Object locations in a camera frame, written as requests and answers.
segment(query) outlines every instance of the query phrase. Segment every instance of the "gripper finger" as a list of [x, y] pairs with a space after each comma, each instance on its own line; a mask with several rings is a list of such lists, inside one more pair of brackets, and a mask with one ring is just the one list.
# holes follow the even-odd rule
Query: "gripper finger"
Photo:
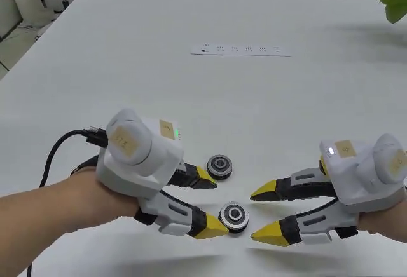
[[139, 222], [156, 223], [164, 234], [207, 239], [228, 233], [220, 221], [196, 206], [185, 203], [161, 190], [153, 199], [139, 198], [140, 209], [135, 215]]
[[292, 201], [295, 199], [336, 197], [329, 179], [318, 168], [307, 168], [284, 179], [272, 180], [254, 191], [253, 201]]
[[335, 230], [341, 239], [357, 234], [358, 214], [343, 210], [334, 199], [309, 212], [291, 215], [271, 223], [251, 235], [254, 241], [286, 247], [299, 242], [321, 244], [332, 241], [329, 232]]
[[193, 189], [212, 189], [217, 187], [215, 180], [204, 169], [186, 164], [183, 161], [175, 170], [169, 185]]

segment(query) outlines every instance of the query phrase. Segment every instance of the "human hand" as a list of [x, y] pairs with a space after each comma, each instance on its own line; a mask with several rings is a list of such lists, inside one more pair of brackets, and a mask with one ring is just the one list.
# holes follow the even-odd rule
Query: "human hand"
[[361, 214], [358, 228], [407, 243], [407, 201], [404, 200], [390, 209]]
[[118, 194], [96, 179], [95, 168], [86, 167], [56, 184], [67, 211], [67, 232], [99, 226], [119, 217], [133, 217], [136, 198]]

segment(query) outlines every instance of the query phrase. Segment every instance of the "wall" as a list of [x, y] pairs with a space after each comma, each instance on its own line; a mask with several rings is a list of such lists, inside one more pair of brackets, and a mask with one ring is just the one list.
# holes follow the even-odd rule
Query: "wall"
[[14, 0], [0, 0], [0, 37], [3, 37], [20, 19]]

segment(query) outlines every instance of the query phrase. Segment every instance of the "table surface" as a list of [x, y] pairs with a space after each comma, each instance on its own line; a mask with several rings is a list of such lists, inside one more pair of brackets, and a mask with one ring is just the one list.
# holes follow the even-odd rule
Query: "table surface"
[[[379, 235], [287, 248], [252, 241], [327, 199], [257, 204], [249, 195], [317, 166], [321, 139], [389, 132], [407, 145], [405, 35], [406, 20], [387, 23], [377, 0], [75, 0], [0, 82], [0, 194], [36, 187], [63, 133], [104, 127], [131, 107], [178, 120], [186, 161], [233, 161], [217, 190], [171, 193], [213, 215], [239, 201], [251, 220], [238, 238], [198, 241], [121, 219], [59, 239], [33, 276], [404, 275], [407, 245]], [[190, 55], [200, 43], [279, 45], [292, 56]], [[68, 140], [50, 183], [96, 152]]]

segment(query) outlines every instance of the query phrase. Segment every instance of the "white plastic casing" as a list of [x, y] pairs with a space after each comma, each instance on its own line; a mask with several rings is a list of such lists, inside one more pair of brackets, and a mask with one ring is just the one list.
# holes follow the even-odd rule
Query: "white plastic casing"
[[407, 156], [392, 135], [382, 135], [375, 145], [323, 141], [320, 150], [338, 199], [350, 212], [385, 209], [405, 198]]
[[[98, 164], [98, 176], [102, 183], [119, 193], [154, 196], [167, 185], [183, 159], [181, 147], [152, 133], [131, 109], [120, 111], [109, 122], [106, 132], [109, 145], [101, 152], [103, 164]], [[124, 143], [132, 147], [122, 147]]]

